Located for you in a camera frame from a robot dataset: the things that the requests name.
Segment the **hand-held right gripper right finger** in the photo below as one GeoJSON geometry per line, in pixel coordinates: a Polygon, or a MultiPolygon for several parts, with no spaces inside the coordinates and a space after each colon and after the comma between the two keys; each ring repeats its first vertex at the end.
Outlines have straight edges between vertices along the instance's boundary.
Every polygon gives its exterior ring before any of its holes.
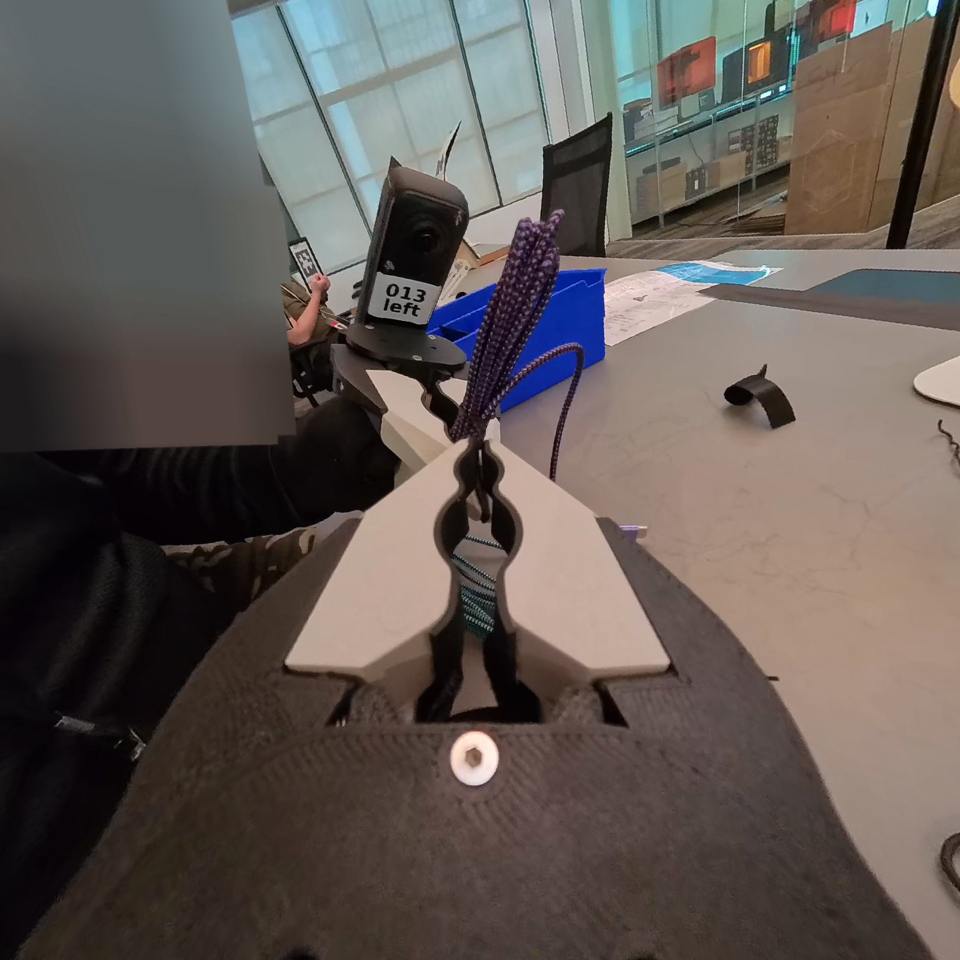
{"type": "Polygon", "coordinates": [[[599,517],[499,440],[486,442],[490,528],[507,553],[499,613],[516,676],[542,700],[598,681],[660,676],[670,659],[599,517]]]}

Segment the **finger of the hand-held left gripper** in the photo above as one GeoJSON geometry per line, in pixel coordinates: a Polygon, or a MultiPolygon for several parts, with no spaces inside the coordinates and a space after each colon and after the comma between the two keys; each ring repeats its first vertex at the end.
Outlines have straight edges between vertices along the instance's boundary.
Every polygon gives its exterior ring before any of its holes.
{"type": "Polygon", "coordinates": [[[428,408],[428,393],[418,380],[388,369],[368,375],[386,406],[380,439],[399,460],[394,481],[406,482],[451,447],[448,428],[428,408]]]}

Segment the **person's left forearm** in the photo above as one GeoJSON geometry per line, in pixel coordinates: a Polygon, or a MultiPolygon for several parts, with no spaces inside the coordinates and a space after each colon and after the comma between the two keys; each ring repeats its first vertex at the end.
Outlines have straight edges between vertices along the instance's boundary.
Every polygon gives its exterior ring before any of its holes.
{"type": "Polygon", "coordinates": [[[364,511],[394,487],[398,457],[359,406],[332,398],[270,445],[30,454],[36,475],[92,499],[162,546],[234,543],[364,511]]]}

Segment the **brown cardboard stand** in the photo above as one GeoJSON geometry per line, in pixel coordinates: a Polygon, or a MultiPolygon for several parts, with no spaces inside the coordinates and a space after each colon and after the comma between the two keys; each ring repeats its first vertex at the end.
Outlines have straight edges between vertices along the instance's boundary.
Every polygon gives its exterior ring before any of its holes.
{"type": "Polygon", "coordinates": [[[463,239],[444,283],[440,299],[447,303],[456,299],[460,294],[467,293],[464,284],[468,274],[505,258],[508,251],[509,246],[505,244],[473,243],[468,239],[463,239]]]}

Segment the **person's camouflage trouser leg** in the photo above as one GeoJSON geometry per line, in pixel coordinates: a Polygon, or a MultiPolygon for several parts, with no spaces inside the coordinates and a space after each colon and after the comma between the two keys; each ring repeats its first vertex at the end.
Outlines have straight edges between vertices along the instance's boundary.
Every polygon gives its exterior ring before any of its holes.
{"type": "Polygon", "coordinates": [[[344,524],[363,516],[360,510],[336,512],[317,524],[282,534],[162,549],[175,567],[188,573],[208,594],[235,611],[243,611],[344,524]]]}

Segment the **black office chair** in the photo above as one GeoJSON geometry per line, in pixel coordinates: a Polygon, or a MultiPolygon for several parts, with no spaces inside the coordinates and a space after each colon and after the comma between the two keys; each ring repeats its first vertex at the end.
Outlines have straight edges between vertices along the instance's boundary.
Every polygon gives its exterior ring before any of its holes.
{"type": "Polygon", "coordinates": [[[561,210],[556,243],[562,256],[606,257],[606,215],[614,116],[558,143],[543,146],[541,210],[547,221],[561,210]]]}

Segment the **blue plastic bin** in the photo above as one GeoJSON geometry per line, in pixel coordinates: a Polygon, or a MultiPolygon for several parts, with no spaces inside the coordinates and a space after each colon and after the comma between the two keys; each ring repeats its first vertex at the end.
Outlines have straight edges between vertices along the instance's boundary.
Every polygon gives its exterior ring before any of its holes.
{"type": "MultiPolygon", "coordinates": [[[[606,269],[560,270],[554,291],[512,374],[550,350],[569,343],[583,351],[583,366],[602,361],[604,339],[606,269]]],[[[426,332],[454,343],[472,359],[477,334],[496,286],[489,284],[455,298],[432,314],[426,332]]],[[[501,401],[506,412],[550,387],[568,380],[575,371],[575,356],[566,353],[531,372],[501,401]]]]}

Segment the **white printed paper sheet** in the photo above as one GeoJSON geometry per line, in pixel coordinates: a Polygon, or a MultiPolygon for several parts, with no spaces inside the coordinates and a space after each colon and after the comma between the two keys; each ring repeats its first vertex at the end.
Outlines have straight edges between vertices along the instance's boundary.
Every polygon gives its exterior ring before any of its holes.
{"type": "Polygon", "coordinates": [[[693,310],[711,304],[708,285],[649,270],[608,282],[604,287],[604,342],[614,347],[693,310]]]}

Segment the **black curved plastic strip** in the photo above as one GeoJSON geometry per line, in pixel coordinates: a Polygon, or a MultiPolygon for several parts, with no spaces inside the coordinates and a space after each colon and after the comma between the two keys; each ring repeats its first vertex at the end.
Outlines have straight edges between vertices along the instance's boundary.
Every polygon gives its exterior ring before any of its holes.
{"type": "Polygon", "coordinates": [[[768,365],[749,376],[729,385],[724,391],[724,400],[731,406],[748,406],[758,403],[764,411],[771,429],[778,429],[796,421],[794,409],[783,389],[771,380],[768,365]]]}

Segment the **blue printed paper sheet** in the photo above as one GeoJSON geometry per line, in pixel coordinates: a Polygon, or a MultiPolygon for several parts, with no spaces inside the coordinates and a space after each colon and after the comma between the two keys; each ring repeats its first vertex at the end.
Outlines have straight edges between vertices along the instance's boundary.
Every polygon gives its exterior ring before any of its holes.
{"type": "Polygon", "coordinates": [[[673,280],[701,289],[717,285],[747,286],[766,280],[781,270],[779,267],[740,267],[712,261],[686,261],[654,270],[673,280]]]}

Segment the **storage shelves with boxes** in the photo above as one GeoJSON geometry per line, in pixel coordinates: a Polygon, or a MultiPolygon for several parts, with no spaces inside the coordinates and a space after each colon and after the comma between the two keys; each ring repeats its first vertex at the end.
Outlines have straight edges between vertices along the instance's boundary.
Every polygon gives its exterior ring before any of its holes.
{"type": "Polygon", "coordinates": [[[630,222],[754,174],[747,135],[789,106],[802,2],[610,2],[630,222]]]}

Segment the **dark desk mat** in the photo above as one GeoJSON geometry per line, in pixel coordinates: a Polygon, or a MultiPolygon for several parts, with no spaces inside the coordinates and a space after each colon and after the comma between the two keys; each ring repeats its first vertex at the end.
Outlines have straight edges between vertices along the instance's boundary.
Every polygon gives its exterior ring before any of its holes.
{"type": "Polygon", "coordinates": [[[804,291],[716,284],[702,296],[930,330],[959,330],[959,274],[939,270],[858,269],[804,291]]]}

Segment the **white round base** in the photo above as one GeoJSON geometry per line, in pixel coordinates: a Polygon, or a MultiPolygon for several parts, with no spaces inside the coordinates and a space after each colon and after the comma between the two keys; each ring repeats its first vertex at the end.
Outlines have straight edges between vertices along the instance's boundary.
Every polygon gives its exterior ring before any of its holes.
{"type": "Polygon", "coordinates": [[[913,380],[913,390],[920,397],[956,409],[960,405],[959,387],[959,356],[921,371],[913,380]]]}

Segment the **large cardboard box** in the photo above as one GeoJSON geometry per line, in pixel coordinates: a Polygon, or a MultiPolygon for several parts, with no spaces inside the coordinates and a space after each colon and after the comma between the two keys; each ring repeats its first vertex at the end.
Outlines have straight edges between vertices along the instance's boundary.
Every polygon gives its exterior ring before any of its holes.
{"type": "Polygon", "coordinates": [[[799,63],[785,235],[889,224],[933,24],[886,22],[799,63]]]}

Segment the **black pole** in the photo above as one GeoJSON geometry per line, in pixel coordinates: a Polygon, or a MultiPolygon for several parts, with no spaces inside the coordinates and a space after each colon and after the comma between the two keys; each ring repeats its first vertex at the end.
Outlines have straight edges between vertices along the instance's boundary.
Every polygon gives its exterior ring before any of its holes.
{"type": "Polygon", "coordinates": [[[921,189],[943,88],[959,23],[959,2],[941,1],[933,18],[906,151],[898,181],[887,250],[906,248],[921,189]]]}

